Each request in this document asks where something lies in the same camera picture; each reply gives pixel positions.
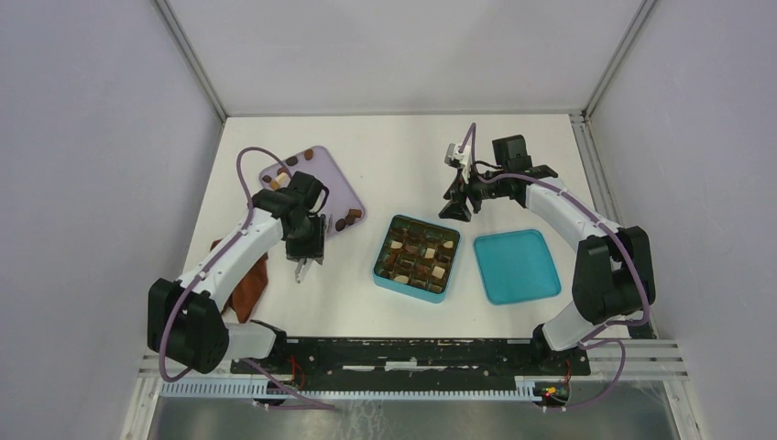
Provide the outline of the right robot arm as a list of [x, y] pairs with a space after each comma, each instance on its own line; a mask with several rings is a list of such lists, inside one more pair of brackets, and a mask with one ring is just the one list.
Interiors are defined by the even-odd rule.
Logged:
[[463, 222], [485, 200], [517, 202], [544, 220], [575, 252], [572, 301], [537, 327], [529, 350], [531, 366], [552, 374], [566, 361], [565, 350], [594, 346], [594, 338], [614, 326], [649, 322], [655, 301], [650, 240], [638, 226], [623, 227], [580, 201], [547, 165], [535, 165], [524, 136], [493, 141], [494, 170], [481, 172], [475, 132], [452, 143], [444, 162], [456, 175], [444, 194], [442, 219]]

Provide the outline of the metal kitchen tongs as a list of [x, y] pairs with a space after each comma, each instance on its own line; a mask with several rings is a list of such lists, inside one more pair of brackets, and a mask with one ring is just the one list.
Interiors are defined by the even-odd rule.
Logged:
[[294, 277], [298, 284], [302, 284], [313, 262], [323, 264], [328, 220], [323, 214], [311, 215], [309, 219], [309, 231], [305, 236], [294, 240], [293, 257], [297, 261]]

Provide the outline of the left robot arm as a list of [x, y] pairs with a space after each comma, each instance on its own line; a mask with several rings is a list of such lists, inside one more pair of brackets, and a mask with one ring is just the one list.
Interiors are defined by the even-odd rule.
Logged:
[[246, 217], [206, 259], [176, 280], [156, 280], [148, 291], [147, 345], [159, 355], [202, 374], [223, 360], [252, 358], [266, 373], [281, 371], [288, 349], [280, 330], [260, 322], [229, 324], [222, 310], [240, 281], [278, 244], [296, 263], [302, 282], [312, 263], [323, 263], [328, 188], [298, 171], [276, 190], [249, 200]]

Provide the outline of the teal chocolate box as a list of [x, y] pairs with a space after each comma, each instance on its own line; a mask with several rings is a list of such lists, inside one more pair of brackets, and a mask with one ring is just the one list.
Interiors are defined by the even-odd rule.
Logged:
[[[391, 249], [399, 241], [401, 249]], [[403, 214], [394, 215], [372, 269], [374, 283], [383, 289], [427, 303], [442, 303], [452, 285], [461, 234], [452, 228]], [[392, 279], [410, 277], [407, 284]]]

